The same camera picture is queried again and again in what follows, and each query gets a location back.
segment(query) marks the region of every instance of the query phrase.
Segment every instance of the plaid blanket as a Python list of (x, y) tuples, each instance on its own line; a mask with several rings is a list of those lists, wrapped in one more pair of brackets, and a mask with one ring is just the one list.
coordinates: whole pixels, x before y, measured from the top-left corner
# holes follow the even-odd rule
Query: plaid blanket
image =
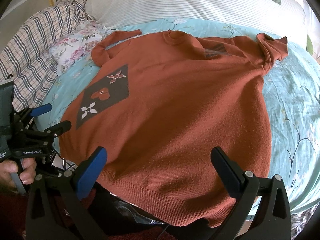
[(48, 48), (88, 19), (84, 11), (86, 1), (58, 0), (55, 6), (34, 14), (1, 52), (0, 81), (10, 74), (14, 76), (15, 110), (42, 104), (55, 82), (57, 70)]

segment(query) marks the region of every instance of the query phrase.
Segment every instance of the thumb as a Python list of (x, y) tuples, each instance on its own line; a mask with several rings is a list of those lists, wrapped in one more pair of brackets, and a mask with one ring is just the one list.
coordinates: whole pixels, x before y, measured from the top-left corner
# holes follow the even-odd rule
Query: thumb
[(0, 163), (0, 171), (8, 173), (18, 172), (18, 165), (12, 160), (5, 160)]

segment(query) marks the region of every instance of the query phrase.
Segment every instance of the blue gripper pad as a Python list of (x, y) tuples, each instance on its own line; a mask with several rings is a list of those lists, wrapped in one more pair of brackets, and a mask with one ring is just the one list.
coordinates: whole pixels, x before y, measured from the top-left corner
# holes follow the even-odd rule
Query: blue gripper pad
[(79, 200), (89, 195), (106, 162), (106, 149), (98, 147), (88, 160), (81, 162), (76, 168), (73, 183)]
[(30, 112), (31, 117), (37, 117), (41, 114), (45, 114), (47, 112), (50, 112), (52, 110), (52, 105), (51, 104), (45, 104), (43, 106), (36, 107), (32, 109)]

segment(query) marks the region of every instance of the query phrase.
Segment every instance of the sweater sleeve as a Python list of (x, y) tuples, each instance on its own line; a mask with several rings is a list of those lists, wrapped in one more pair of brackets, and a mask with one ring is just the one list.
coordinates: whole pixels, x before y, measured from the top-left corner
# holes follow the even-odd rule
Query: sweater sleeve
[(257, 42), (265, 56), (265, 74), (269, 72), (276, 60), (283, 60), (288, 56), (287, 37), (273, 39), (269, 35), (259, 33), (257, 35)]
[(123, 41), (140, 34), (142, 34), (141, 30), (135, 30), (131, 32), (115, 31), (114, 33), (112, 33), (111, 35), (107, 36), (105, 39), (100, 41), (93, 48), (91, 52), (91, 57), (93, 62), (97, 66), (102, 67), (102, 65), (110, 59), (109, 54), (106, 51), (107, 46), (110, 46), (116, 42)]
[(256, 67), (263, 68), (263, 74), (267, 74), (276, 60), (283, 60), (288, 56), (287, 37), (273, 39), (270, 36), (259, 33), (257, 42), (246, 36), (232, 38), (244, 56)]

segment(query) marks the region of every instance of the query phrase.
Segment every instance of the screw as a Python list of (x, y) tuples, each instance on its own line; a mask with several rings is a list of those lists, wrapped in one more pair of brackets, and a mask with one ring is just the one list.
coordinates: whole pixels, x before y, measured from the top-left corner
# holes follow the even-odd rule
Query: screw
[(249, 178), (252, 178), (253, 177), (253, 172), (252, 171), (246, 171), (245, 172), (245, 175)]
[(71, 171), (71, 170), (65, 171), (65, 172), (63, 173), (63, 175), (64, 175), (65, 177), (70, 177), (70, 176), (72, 175), (72, 171)]
[(275, 175), (275, 178), (276, 178), (276, 180), (279, 180), (279, 181), (282, 180), (282, 177), (279, 174)]
[(64, 208), (64, 209), (63, 209), (63, 211), (64, 211), (64, 213), (66, 214), (66, 216), (67, 216), (67, 217), (69, 217), (69, 216), (70, 216), (70, 214), (69, 214), (68, 210), (66, 210), (66, 209)]
[(42, 179), (42, 175), (41, 174), (38, 174), (37, 176), (36, 176), (36, 180), (41, 180)]

